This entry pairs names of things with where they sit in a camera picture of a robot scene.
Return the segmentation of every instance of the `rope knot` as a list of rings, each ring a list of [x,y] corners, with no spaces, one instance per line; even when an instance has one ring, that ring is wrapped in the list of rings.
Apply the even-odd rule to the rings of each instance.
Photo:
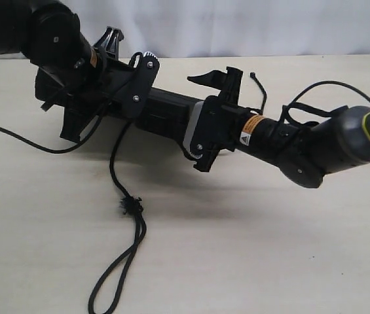
[[[132,196],[126,196],[120,201],[120,206],[124,209],[124,215],[129,214],[136,216],[144,211],[141,202],[141,198],[134,198]]]

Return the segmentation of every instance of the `table surface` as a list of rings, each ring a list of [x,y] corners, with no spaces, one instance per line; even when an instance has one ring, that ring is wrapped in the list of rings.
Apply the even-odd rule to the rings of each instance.
[[[186,81],[226,66],[245,71],[241,105],[258,106],[255,71],[268,91],[266,115],[319,80],[370,95],[370,56],[161,60],[156,87],[204,98]],[[34,98],[35,67],[0,60],[0,126],[64,148],[62,110]],[[363,105],[338,86],[303,101],[324,109]],[[132,241],[108,160],[122,122],[107,118],[83,148],[55,156],[0,134],[0,313],[81,314],[98,277]],[[148,236],[117,313],[370,313],[370,165],[325,178],[317,190],[288,181],[241,152],[199,173],[176,144],[132,130],[117,162],[141,196]],[[110,304],[119,272],[98,298]]]

